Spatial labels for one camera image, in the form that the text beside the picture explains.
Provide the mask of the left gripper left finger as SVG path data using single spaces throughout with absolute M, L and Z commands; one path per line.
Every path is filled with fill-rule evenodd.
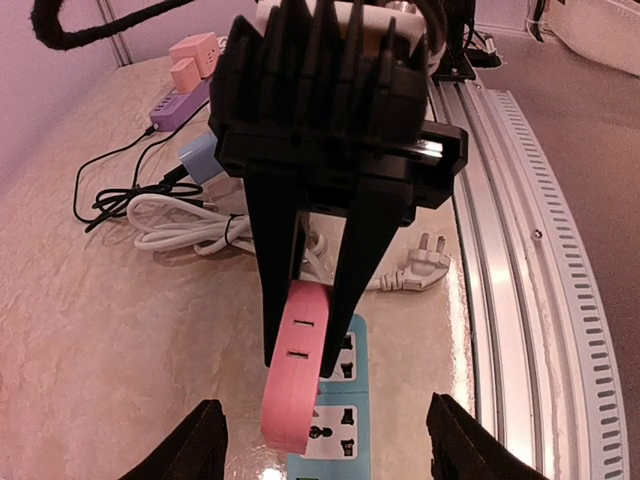
M 222 404 L 205 399 L 121 479 L 223 480 L 227 448 Z

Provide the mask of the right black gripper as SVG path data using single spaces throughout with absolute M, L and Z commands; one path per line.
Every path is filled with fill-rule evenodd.
M 327 378 L 354 310 L 401 224 L 452 196 L 454 179 L 468 163 L 469 135 L 432 121 L 423 122 L 408 142 L 387 144 L 274 129 L 252 135 L 238 128 L 218 135 L 215 158 L 230 176 L 244 180 L 267 366 L 294 272 L 299 211 L 346 217 L 320 370 Z

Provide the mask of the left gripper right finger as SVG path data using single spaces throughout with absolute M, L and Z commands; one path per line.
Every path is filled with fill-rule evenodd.
M 432 395 L 426 426 L 434 479 L 545 479 L 511 454 L 448 394 Z

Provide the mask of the pink square adapter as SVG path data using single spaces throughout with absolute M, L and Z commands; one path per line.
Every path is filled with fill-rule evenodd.
M 293 281 L 262 401 L 261 432 L 271 449 L 291 454 L 306 452 L 328 317 L 327 286 Z

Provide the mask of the teal power strip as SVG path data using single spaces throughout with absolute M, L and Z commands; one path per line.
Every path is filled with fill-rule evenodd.
M 332 376 L 322 379 L 306 453 L 287 460 L 289 479 L 372 478 L 367 328 L 352 318 Z

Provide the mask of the blue charger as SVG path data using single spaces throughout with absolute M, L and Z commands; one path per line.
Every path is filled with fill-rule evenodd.
M 179 161 L 197 185 L 204 185 L 224 171 L 215 158 L 216 146 L 216 136 L 213 133 L 205 133 L 177 151 Z

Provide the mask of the purple power strip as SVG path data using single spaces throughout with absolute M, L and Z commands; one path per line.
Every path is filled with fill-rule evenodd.
M 149 112 L 150 123 L 159 132 L 173 132 L 209 100 L 209 81 L 202 81 L 193 91 L 171 90 Z

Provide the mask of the beige pink charger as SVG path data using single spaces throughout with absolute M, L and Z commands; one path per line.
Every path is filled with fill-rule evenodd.
M 193 58 L 178 60 L 169 70 L 175 90 L 180 94 L 194 91 L 201 83 L 200 73 Z

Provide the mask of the pink cube socket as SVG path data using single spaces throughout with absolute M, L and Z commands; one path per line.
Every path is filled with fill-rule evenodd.
M 201 78 L 207 78 L 213 74 L 221 53 L 222 50 L 214 32 L 187 36 L 169 48 L 173 63 L 182 59 L 193 59 Z

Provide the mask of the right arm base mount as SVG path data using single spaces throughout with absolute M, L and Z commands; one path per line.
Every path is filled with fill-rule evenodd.
M 436 81 L 475 80 L 477 69 L 496 69 L 502 65 L 494 37 L 475 29 L 465 31 L 448 45 L 431 77 Z

